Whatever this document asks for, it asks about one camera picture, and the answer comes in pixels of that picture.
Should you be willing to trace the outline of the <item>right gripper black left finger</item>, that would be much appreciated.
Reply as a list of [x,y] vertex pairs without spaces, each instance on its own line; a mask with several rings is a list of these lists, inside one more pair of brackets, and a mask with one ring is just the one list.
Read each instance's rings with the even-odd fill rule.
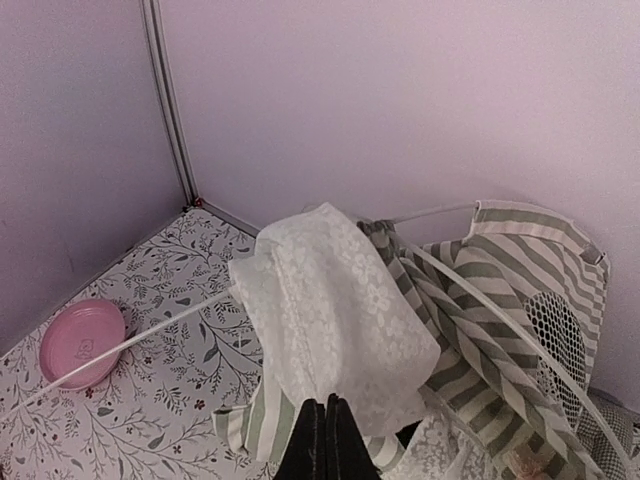
[[326,473],[326,415],[323,404],[307,399],[274,480],[324,480]]

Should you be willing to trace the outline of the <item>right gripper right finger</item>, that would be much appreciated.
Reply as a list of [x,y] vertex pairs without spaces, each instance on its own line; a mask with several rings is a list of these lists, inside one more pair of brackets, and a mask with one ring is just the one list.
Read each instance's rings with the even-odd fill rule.
[[326,478],[377,480],[374,466],[347,401],[328,397],[325,419]]

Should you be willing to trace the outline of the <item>striped pet tent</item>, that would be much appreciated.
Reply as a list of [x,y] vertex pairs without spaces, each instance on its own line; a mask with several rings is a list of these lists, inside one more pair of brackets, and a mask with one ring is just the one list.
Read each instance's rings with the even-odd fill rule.
[[282,461],[307,399],[347,401],[378,479],[628,479],[632,422],[588,393],[610,266],[575,224],[480,201],[468,234],[417,246],[323,204],[229,264],[263,350],[235,452]]

